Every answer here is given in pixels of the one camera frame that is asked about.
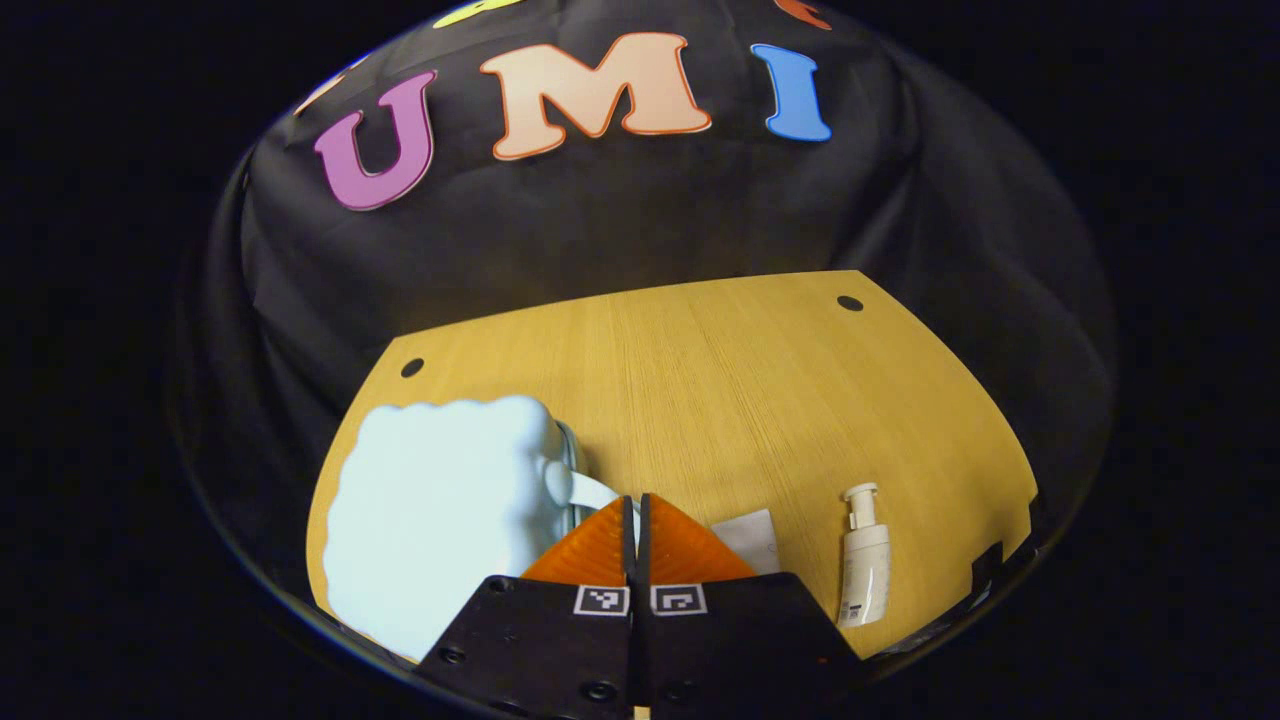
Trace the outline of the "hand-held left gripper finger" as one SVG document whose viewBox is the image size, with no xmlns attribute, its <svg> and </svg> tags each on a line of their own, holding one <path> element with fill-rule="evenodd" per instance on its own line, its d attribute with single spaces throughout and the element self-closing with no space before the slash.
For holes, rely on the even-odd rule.
<svg viewBox="0 0 1280 720">
<path fill-rule="evenodd" d="M 621 523 L 607 546 L 617 552 L 621 583 L 488 577 L 424 655 L 416 678 L 483 717 L 630 719 L 634 502 L 620 498 L 595 516 Z"/>
<path fill-rule="evenodd" d="M 654 719 L 832 719 L 864 662 L 801 579 L 657 579 L 657 495 L 636 541 L 637 702 Z"/>
</svg>

